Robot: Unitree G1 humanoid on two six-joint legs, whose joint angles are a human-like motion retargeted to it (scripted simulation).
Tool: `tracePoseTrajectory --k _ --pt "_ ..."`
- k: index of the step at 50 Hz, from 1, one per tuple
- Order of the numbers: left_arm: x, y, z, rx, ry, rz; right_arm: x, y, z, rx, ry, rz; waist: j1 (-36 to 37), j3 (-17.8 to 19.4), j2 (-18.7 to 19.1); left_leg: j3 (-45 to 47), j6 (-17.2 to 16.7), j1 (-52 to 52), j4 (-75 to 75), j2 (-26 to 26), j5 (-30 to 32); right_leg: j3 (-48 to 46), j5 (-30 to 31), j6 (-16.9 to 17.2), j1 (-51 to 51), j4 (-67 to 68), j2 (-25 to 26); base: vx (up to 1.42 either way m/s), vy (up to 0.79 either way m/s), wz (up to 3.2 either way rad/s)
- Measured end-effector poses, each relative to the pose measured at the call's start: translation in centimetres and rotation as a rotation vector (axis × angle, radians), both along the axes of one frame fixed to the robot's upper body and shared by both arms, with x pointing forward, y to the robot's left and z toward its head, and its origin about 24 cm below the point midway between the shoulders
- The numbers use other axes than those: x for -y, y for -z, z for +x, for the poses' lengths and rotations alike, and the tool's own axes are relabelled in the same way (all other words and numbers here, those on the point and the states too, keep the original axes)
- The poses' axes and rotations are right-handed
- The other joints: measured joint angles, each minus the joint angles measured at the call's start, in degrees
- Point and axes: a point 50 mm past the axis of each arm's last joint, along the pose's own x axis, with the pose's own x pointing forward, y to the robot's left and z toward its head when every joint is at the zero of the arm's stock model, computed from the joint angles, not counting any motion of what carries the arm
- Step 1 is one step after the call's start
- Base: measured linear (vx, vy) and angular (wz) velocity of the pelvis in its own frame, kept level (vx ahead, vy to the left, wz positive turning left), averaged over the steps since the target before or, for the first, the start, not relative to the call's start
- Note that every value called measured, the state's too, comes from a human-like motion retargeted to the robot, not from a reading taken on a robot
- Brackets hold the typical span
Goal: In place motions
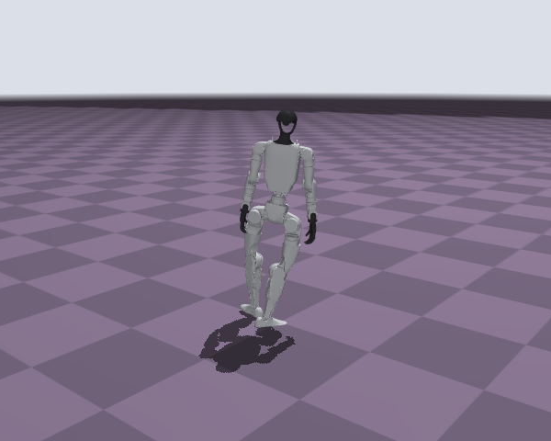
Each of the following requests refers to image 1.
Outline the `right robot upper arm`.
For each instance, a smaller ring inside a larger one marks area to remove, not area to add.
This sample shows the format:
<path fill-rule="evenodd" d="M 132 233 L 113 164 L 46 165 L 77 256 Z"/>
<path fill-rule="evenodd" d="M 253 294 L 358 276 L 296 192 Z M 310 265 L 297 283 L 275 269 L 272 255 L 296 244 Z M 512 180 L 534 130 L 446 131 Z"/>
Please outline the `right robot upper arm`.
<path fill-rule="evenodd" d="M 314 176 L 314 152 L 309 147 L 299 146 L 300 158 L 303 163 L 304 180 L 302 187 L 305 190 L 312 190 L 312 182 Z"/>

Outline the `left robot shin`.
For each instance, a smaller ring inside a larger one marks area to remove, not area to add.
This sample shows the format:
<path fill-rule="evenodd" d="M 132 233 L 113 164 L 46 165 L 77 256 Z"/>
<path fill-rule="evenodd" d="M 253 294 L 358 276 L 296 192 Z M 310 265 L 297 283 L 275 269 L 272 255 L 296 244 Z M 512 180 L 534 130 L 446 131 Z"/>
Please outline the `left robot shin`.
<path fill-rule="evenodd" d="M 259 307 L 259 290 L 262 280 L 262 269 L 255 268 L 255 259 L 252 255 L 248 255 L 245 260 L 246 282 L 249 288 L 251 307 L 252 309 Z"/>

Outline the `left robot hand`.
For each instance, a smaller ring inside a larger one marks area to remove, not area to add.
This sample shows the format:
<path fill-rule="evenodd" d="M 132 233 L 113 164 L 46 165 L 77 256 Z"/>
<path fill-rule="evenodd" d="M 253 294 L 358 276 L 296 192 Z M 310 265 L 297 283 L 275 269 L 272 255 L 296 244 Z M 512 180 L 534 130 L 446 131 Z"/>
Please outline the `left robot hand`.
<path fill-rule="evenodd" d="M 241 209 L 241 212 L 242 212 L 242 213 L 241 213 L 241 216 L 240 216 L 240 223 L 241 223 L 241 227 L 240 227 L 240 228 L 241 228 L 241 231 L 244 232 L 244 233 L 247 233 L 247 232 L 245 231 L 246 228 L 245 228 L 245 226 L 244 226 L 244 222 L 246 222 L 246 223 L 248 222 L 248 221 L 246 220 L 246 213 L 249 212 L 248 208 L 249 208 L 248 205 L 247 205 L 247 204 L 244 204 L 244 205 L 242 206 L 242 209 Z"/>

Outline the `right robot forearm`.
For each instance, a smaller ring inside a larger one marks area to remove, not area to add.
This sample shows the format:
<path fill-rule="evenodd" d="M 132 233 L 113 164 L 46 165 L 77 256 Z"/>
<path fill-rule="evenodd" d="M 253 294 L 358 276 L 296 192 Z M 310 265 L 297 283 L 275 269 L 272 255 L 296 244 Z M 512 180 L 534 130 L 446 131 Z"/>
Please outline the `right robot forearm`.
<path fill-rule="evenodd" d="M 306 198 L 306 209 L 307 209 L 307 218 L 310 220 L 310 214 L 315 213 L 316 219 L 318 217 L 318 214 L 316 212 L 316 189 L 317 189 L 317 183 L 316 180 L 313 180 L 312 182 L 312 191 L 305 193 Z"/>

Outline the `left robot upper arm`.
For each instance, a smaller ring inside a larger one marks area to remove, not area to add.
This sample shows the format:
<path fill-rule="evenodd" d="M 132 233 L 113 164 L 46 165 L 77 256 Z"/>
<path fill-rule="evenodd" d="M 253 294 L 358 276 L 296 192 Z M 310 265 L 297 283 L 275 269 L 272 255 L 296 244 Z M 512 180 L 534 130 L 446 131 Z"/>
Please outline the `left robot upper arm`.
<path fill-rule="evenodd" d="M 250 175 L 248 182 L 258 183 L 260 179 L 259 169 L 263 160 L 262 154 L 264 153 L 265 145 L 267 141 L 259 141 L 253 147 L 253 154 L 250 163 Z"/>

